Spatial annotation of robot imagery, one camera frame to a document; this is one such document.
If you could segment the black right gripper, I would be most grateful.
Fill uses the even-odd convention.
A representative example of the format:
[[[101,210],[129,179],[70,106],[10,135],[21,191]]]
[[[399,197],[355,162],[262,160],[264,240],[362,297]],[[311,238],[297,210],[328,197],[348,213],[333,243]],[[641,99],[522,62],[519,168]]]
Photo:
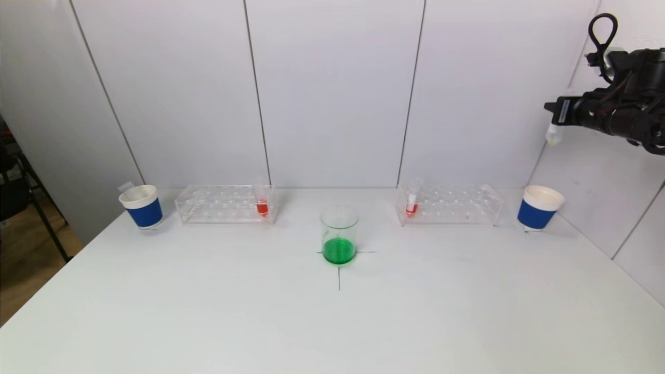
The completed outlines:
[[[596,116],[599,99],[589,96],[558,97],[555,102],[546,102],[543,107],[552,113],[551,125],[599,128]]]

